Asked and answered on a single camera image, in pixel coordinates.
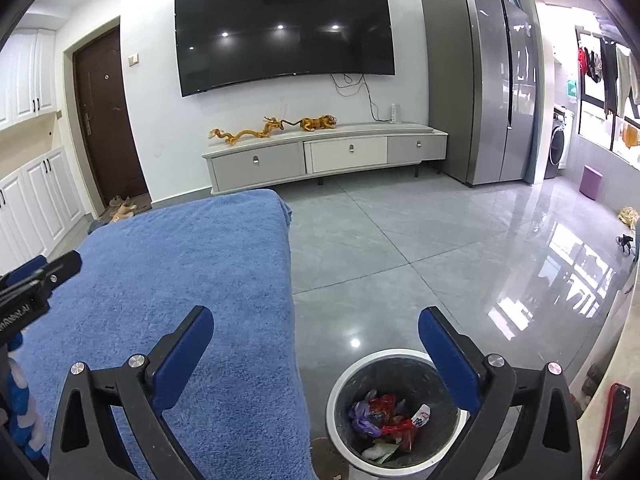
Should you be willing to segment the white lower shoe cabinet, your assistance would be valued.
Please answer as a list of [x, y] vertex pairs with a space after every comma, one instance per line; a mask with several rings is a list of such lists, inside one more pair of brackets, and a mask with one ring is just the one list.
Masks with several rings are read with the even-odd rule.
[[48, 256], [86, 214], [64, 148], [1, 179], [1, 272]]

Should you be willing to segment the hanging clothes on rack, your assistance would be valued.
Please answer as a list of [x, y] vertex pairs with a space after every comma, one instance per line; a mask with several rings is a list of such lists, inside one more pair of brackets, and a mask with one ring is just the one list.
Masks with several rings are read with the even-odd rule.
[[639, 121], [639, 67], [626, 46], [580, 32], [578, 70], [582, 97], [605, 115]]

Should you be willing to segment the white marble coffee table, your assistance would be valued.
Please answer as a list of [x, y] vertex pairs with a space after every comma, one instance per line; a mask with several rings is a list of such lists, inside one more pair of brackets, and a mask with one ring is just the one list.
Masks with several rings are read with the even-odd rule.
[[591, 477], [604, 433], [608, 398], [615, 384], [630, 389], [623, 439], [639, 425], [639, 268], [635, 266], [616, 292], [602, 330], [582, 367], [570, 383], [570, 393], [582, 408], [578, 434], [582, 476]]

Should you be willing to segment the white round trash bin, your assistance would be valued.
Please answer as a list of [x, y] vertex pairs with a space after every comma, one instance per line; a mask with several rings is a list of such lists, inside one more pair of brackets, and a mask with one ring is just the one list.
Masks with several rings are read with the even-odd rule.
[[426, 479], [469, 419], [424, 352], [384, 350], [352, 364], [326, 404], [349, 479]]

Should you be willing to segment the purple plastic wrapper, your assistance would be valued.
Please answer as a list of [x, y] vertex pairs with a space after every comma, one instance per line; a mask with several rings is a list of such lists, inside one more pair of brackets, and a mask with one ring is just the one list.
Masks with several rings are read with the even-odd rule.
[[352, 404], [349, 411], [349, 419], [352, 429], [357, 434], [364, 434], [371, 438], [378, 438], [382, 434], [382, 417], [378, 412], [372, 411], [371, 403], [378, 398], [378, 392], [370, 390], [362, 400]]

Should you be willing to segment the black wall television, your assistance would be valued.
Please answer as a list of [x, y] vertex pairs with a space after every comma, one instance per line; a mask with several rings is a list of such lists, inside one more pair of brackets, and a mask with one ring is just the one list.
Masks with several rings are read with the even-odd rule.
[[395, 73], [388, 0], [175, 0], [183, 96], [298, 75]]

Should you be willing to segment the purple square stool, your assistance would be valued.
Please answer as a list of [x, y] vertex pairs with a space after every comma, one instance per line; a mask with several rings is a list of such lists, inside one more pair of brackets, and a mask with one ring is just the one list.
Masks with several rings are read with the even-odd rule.
[[597, 200], [603, 182], [603, 174], [589, 165], [582, 170], [582, 178], [579, 183], [579, 192], [590, 200]]

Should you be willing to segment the red snack wrapper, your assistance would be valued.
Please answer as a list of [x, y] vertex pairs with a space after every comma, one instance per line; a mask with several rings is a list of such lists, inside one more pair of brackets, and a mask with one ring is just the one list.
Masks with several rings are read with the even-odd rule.
[[379, 438], [399, 434], [403, 431], [415, 430], [411, 425], [410, 416], [406, 410], [406, 400], [397, 400], [391, 393], [378, 396], [371, 403], [372, 411], [378, 412], [382, 417], [382, 434]]

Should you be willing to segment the white upper wall cabinet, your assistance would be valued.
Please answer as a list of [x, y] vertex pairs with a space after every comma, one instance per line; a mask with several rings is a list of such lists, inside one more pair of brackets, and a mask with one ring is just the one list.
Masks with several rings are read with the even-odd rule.
[[1, 129], [55, 111], [55, 33], [21, 29], [1, 50]]

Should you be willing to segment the yellow cloth on floor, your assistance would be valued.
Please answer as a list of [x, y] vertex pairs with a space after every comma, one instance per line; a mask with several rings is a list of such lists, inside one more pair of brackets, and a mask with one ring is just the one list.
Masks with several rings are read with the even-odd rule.
[[635, 210], [634, 207], [627, 206], [618, 212], [617, 218], [629, 229], [634, 230], [640, 219], [640, 212]]

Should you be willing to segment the dark brown entrance door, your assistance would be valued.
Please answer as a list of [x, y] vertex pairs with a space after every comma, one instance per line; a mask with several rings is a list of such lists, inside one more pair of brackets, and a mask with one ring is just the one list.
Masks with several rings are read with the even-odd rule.
[[73, 69], [82, 140], [102, 202], [145, 194], [124, 90], [119, 28], [76, 51]]

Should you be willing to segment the pink white snack packet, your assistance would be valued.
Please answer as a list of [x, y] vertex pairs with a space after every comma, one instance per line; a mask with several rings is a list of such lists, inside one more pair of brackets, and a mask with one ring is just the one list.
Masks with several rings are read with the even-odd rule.
[[430, 418], [431, 408], [427, 404], [422, 404], [410, 418], [410, 422], [414, 428], [422, 428], [430, 421]]

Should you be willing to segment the red-cased smartphone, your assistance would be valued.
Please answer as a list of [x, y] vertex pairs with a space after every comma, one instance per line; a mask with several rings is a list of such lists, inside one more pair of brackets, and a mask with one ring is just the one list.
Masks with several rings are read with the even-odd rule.
[[596, 458], [590, 472], [591, 479], [603, 479], [613, 466], [623, 447], [631, 390], [614, 382], [608, 392], [608, 404]]

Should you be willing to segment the grey double-door refrigerator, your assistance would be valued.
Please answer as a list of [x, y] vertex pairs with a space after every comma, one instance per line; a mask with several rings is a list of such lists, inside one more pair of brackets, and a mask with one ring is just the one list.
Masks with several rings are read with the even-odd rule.
[[444, 170], [477, 186], [521, 181], [533, 145], [537, 55], [508, 0], [421, 0], [428, 122], [447, 133]]

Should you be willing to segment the white washing machine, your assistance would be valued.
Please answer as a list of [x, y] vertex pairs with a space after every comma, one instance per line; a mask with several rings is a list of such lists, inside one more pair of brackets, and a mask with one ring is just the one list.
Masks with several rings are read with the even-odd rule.
[[553, 110], [550, 148], [544, 178], [553, 179], [566, 168], [570, 140], [572, 140], [574, 114], [564, 106], [556, 106]]

